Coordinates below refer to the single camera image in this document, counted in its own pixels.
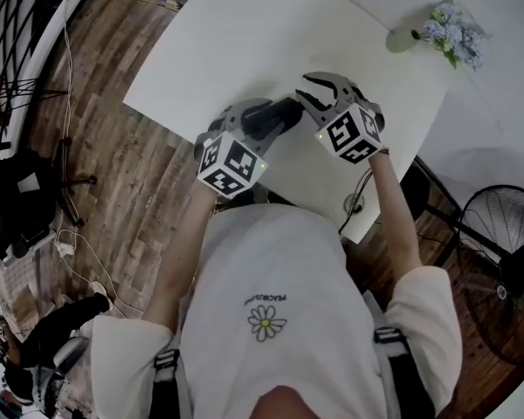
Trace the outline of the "person's left forearm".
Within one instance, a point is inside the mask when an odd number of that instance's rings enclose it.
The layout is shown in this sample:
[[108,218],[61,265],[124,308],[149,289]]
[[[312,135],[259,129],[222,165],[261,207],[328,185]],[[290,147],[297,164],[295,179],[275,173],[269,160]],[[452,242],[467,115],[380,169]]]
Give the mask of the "person's left forearm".
[[197,272],[203,240],[217,193],[195,182],[189,203],[164,252],[154,290],[142,318],[175,331],[179,305]]

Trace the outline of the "black glasses case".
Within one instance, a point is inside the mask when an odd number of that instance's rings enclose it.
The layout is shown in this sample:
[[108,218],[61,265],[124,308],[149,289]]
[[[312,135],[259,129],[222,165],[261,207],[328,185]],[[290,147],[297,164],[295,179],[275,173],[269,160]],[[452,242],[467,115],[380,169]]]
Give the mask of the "black glasses case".
[[241,116],[241,128],[247,138],[262,141],[275,129],[283,134],[301,120],[304,107],[295,99],[286,97],[280,101],[265,102],[249,108]]

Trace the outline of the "white paper tag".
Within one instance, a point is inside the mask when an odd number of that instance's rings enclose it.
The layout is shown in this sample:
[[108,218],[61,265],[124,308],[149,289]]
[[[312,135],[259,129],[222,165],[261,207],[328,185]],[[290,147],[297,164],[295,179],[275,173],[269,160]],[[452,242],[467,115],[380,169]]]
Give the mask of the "white paper tag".
[[35,173],[31,173],[24,179],[20,180],[17,183],[17,187],[20,193],[40,190],[37,175]]

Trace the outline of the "black metal frame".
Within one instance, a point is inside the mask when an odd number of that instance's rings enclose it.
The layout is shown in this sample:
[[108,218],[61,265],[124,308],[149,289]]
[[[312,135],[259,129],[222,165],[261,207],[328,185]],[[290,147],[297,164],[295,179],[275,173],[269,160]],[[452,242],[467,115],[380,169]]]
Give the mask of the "black metal frame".
[[415,157],[413,165],[415,165],[427,177],[427,179],[433,183],[433,185],[452,206],[452,213],[450,215],[445,214],[440,209],[429,205],[425,207],[425,209],[428,210],[433,216],[441,219],[452,232],[450,240],[448,241],[447,245],[444,246],[443,250],[441,250],[440,255],[434,262],[434,265],[437,267],[442,267],[447,262],[451,254],[458,248],[459,230],[456,227],[456,223],[460,219],[462,209],[460,208],[456,199],[449,192],[447,187],[439,180],[439,178],[433,173],[429,166],[418,155]]

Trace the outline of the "blue flower bunch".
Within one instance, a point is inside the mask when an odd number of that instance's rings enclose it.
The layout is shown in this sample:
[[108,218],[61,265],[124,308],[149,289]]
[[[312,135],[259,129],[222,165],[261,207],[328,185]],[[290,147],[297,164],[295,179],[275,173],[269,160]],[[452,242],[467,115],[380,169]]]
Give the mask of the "blue flower bunch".
[[491,37],[453,0],[433,5],[422,26],[410,34],[441,52],[454,69],[466,65],[474,71],[484,64],[484,46]]

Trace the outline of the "pale green vase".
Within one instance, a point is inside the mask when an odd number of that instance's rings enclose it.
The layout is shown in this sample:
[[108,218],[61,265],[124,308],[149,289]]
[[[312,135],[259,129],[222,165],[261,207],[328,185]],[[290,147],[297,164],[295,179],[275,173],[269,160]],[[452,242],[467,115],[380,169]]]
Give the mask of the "pale green vase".
[[416,46],[420,33],[416,30],[390,31],[385,39],[385,47],[389,52],[402,53]]

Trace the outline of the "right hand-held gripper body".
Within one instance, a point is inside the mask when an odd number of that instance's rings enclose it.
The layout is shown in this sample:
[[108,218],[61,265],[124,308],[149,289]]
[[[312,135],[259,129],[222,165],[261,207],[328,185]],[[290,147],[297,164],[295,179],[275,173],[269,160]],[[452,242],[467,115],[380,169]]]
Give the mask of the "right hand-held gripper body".
[[383,111],[363,97],[352,82],[340,83],[335,90],[335,103],[315,116],[315,137],[334,157],[357,164],[383,148]]

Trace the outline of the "black floor fan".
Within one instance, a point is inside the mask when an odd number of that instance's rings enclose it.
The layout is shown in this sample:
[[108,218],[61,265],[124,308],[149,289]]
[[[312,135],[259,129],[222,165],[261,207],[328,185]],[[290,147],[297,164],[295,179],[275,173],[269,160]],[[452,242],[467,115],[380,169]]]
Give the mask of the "black floor fan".
[[466,306],[489,349],[503,361],[524,362],[524,189],[493,185],[446,214],[429,203],[437,178],[413,164],[402,189],[413,216],[427,212],[454,233]]

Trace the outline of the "cluttered white workbench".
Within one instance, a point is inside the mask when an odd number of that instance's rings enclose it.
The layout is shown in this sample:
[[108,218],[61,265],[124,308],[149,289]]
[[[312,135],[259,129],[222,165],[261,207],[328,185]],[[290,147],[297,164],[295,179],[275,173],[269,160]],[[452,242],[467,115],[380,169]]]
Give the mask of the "cluttered white workbench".
[[6,343],[5,383],[20,399],[30,402],[35,366],[29,339],[38,322],[37,301],[31,291],[36,287],[33,257],[0,260],[0,327]]

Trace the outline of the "person's right forearm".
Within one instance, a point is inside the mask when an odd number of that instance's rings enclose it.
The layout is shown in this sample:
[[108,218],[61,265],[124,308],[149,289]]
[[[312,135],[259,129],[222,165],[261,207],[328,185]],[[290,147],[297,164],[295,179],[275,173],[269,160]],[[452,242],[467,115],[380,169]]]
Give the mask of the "person's right forearm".
[[369,158],[383,219],[383,232],[393,272],[394,290],[409,272],[422,265],[418,235],[410,208],[396,178],[390,156],[381,151]]

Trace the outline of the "black office chair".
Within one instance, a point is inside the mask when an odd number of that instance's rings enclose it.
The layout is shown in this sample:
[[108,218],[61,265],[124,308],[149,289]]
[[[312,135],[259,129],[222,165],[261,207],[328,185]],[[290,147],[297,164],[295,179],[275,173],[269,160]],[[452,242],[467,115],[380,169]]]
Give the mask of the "black office chair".
[[[12,251],[16,258],[51,232],[57,210],[62,210],[75,227],[84,220],[68,205],[67,197],[77,185],[94,185],[94,175],[69,180],[66,161],[72,139],[59,141],[55,156],[44,158],[32,149],[24,149],[10,158],[0,160],[0,260]],[[17,183],[35,173],[40,190],[20,193]]]

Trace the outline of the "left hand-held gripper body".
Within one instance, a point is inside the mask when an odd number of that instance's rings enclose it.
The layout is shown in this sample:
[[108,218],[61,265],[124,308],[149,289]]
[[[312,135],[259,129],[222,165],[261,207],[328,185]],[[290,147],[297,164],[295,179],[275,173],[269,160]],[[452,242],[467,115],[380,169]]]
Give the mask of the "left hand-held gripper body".
[[268,170],[267,162],[239,140],[227,127],[227,113],[221,113],[197,136],[194,156],[196,178],[220,196],[233,198],[251,189]]

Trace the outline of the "white flower print t-shirt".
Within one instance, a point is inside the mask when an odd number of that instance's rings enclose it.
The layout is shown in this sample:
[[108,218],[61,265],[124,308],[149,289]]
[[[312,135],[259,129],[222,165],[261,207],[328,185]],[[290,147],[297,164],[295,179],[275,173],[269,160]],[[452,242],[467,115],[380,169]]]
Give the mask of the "white flower print t-shirt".
[[[286,205],[226,210],[210,220],[199,264],[179,347],[194,419],[249,419],[278,386],[322,419],[386,419],[375,321],[328,220]],[[462,365],[446,271],[419,266],[402,276],[385,317],[407,337],[439,413]],[[154,358],[172,338],[143,320],[94,320],[100,419],[148,419]]]

